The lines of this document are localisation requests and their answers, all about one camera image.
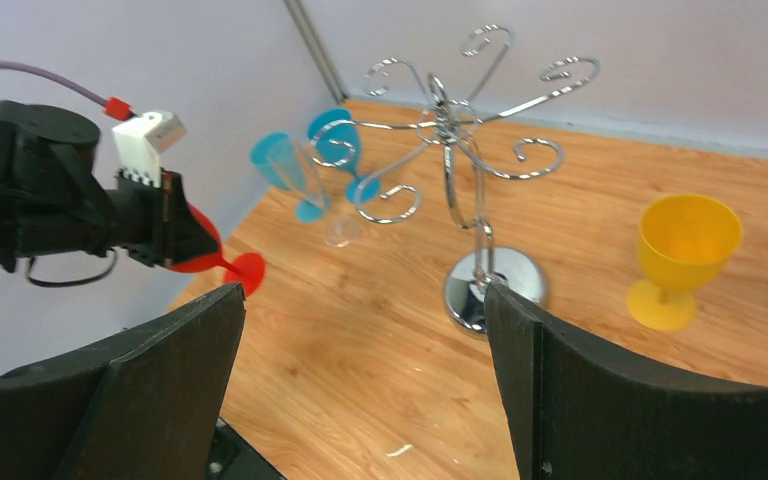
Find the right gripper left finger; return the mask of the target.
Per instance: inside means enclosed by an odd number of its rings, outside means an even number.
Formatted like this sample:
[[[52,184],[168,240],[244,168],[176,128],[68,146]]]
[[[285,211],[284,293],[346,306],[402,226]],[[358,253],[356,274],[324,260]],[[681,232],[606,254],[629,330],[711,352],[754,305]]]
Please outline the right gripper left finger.
[[[0,479],[203,479],[244,326],[225,284],[0,376]]]

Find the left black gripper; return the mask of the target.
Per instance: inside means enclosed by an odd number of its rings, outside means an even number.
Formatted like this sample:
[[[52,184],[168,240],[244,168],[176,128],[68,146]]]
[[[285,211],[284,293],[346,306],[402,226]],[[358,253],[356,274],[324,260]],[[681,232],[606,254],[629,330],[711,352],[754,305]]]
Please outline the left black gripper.
[[[217,265],[216,228],[187,201],[179,173],[163,169],[158,187],[133,179],[123,168],[106,191],[113,220],[108,248],[119,247],[149,267],[212,269]]]

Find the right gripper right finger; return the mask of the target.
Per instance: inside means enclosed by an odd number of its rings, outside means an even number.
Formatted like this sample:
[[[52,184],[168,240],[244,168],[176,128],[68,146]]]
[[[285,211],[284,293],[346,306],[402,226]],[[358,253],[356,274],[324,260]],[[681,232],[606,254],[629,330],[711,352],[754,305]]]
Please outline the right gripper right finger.
[[[768,479],[768,387],[661,363],[493,284],[488,342],[523,479]]]

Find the red wine glass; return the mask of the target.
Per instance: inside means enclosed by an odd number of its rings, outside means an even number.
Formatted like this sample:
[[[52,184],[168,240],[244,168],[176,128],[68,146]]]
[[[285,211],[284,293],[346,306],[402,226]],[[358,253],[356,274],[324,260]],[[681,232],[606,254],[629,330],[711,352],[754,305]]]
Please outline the red wine glass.
[[[246,296],[253,294],[261,285],[265,276],[266,262],[256,252],[237,256],[233,261],[225,258],[219,232],[213,222],[194,205],[188,205],[190,212],[199,225],[207,231],[217,244],[216,248],[194,259],[174,264],[168,270],[177,273],[195,274],[221,267],[225,270],[223,283],[240,283]]]

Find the blue wine glass front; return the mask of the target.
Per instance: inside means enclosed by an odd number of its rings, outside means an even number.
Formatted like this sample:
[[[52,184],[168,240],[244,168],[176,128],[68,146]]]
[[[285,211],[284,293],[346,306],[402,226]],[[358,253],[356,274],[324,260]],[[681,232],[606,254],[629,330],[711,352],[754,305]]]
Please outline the blue wine glass front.
[[[308,153],[286,132],[273,132],[258,140],[249,160],[270,185],[301,196],[295,217],[302,223],[320,220],[330,205],[323,183]]]

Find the blue wine glass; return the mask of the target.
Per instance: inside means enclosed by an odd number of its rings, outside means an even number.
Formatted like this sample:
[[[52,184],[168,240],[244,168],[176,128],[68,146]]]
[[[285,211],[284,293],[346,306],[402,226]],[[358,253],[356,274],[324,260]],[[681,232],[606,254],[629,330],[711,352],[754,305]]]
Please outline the blue wine glass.
[[[371,180],[360,188],[367,176],[358,172],[362,144],[357,127],[351,121],[351,113],[345,108],[324,111],[310,122],[307,137],[316,141],[315,150],[321,161],[337,164],[338,170],[352,176],[345,190],[347,200],[354,202],[356,195],[359,195],[359,201],[366,203],[378,194],[381,184],[379,180]]]
[[[273,132],[258,140],[249,160],[270,185],[301,196],[295,217],[302,223],[320,220],[330,205],[323,183],[308,153],[286,132]]]

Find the chrome wine glass rack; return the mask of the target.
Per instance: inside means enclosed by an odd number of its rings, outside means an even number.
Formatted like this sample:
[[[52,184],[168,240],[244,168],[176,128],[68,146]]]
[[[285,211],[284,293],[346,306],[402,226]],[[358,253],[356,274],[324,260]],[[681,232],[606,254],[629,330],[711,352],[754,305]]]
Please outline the chrome wine glass rack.
[[[474,107],[474,100],[501,65],[513,40],[513,32],[497,24],[483,25],[469,33],[460,46],[462,56],[477,57],[494,44],[498,44],[500,49],[476,86],[464,98],[449,96],[437,75],[429,73],[420,76],[418,70],[406,60],[387,58],[379,61],[365,74],[367,95],[379,97],[386,94],[388,86],[376,86],[375,79],[388,77],[390,68],[401,65],[414,76],[426,98],[426,106],[413,123],[388,124],[360,120],[349,123],[352,127],[412,131],[420,140],[419,146],[410,153],[361,180],[358,184],[360,191],[364,191],[373,181],[415,160],[429,147],[441,148],[444,193],[449,215],[459,229],[470,231],[474,236],[473,250],[462,257],[444,279],[443,301],[453,323],[465,333],[478,338],[487,334],[485,295],[490,285],[506,286],[538,305],[546,303],[549,292],[547,278],[536,260],[518,249],[497,246],[487,214],[486,180],[494,177],[508,181],[529,181],[548,176],[563,164],[565,153],[561,146],[549,139],[524,137],[512,147],[520,163],[526,161],[524,150],[529,146],[549,148],[554,154],[552,162],[531,171],[499,170],[484,160],[474,134],[483,125],[509,119],[579,90],[594,81],[602,70],[601,62],[593,56],[562,58],[551,63],[539,75],[541,81],[555,83],[551,91],[501,112],[481,116]]]

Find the yellow wine glass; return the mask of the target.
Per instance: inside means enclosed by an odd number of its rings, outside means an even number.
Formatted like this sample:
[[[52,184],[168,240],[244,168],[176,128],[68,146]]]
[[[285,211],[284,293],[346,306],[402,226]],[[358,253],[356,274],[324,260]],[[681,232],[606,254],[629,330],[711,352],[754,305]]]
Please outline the yellow wine glass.
[[[658,331],[689,326],[697,311],[693,291],[721,273],[743,234],[736,212],[708,196],[672,195],[648,206],[637,243],[643,278],[626,296],[632,318]]]

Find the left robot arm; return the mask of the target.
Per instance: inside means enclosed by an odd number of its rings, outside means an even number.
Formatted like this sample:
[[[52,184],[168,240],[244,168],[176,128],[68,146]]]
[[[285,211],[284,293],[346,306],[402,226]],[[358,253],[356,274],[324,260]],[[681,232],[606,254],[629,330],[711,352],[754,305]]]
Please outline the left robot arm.
[[[186,200],[180,174],[159,164],[183,134],[167,112],[119,124],[121,164],[104,188],[93,166],[100,128],[72,111],[0,101],[0,265],[70,252],[117,249],[149,267],[172,269],[216,254],[216,231]]]

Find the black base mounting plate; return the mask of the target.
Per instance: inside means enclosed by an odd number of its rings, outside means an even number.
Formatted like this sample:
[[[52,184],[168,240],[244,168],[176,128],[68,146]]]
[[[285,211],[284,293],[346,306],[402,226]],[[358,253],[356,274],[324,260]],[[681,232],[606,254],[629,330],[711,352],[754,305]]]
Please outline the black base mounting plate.
[[[285,480],[286,476],[219,417],[208,451],[205,478]]]

